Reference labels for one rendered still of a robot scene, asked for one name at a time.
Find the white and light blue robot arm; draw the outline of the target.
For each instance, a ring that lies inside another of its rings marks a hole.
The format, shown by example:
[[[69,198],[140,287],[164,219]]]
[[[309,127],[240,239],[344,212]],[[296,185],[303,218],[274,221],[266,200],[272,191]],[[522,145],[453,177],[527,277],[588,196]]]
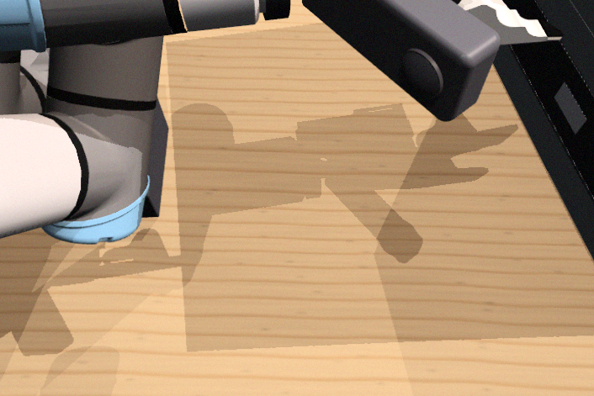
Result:
[[[302,4],[444,122],[477,102],[501,43],[452,0]],[[0,239],[40,227],[85,245],[133,234],[164,35],[254,25],[259,13],[266,0],[0,0]]]

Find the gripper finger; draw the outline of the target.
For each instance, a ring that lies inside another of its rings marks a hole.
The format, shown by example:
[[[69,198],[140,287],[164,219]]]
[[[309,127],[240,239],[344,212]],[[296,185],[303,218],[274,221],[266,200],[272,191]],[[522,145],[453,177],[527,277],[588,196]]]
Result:
[[[500,36],[500,45],[557,41],[564,36],[561,30],[542,19],[521,18],[502,0],[462,0],[459,6],[494,29]]]

